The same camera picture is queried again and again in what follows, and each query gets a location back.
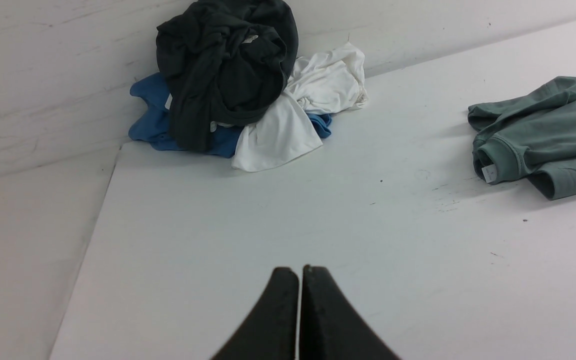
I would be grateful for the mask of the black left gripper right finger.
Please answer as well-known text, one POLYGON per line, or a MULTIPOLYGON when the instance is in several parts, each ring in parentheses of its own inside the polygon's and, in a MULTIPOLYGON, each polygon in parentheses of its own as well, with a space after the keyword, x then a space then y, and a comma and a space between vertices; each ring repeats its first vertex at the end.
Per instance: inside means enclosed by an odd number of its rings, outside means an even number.
POLYGON ((350 304, 329 269, 302 269, 300 360, 398 360, 350 304))

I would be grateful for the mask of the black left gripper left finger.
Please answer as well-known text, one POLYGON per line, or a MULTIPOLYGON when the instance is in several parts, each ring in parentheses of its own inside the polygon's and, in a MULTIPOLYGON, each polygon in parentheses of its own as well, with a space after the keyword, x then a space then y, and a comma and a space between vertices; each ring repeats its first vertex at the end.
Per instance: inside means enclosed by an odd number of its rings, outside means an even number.
POLYGON ((299 284, 292 269, 275 268, 256 304, 213 360, 294 360, 299 284))

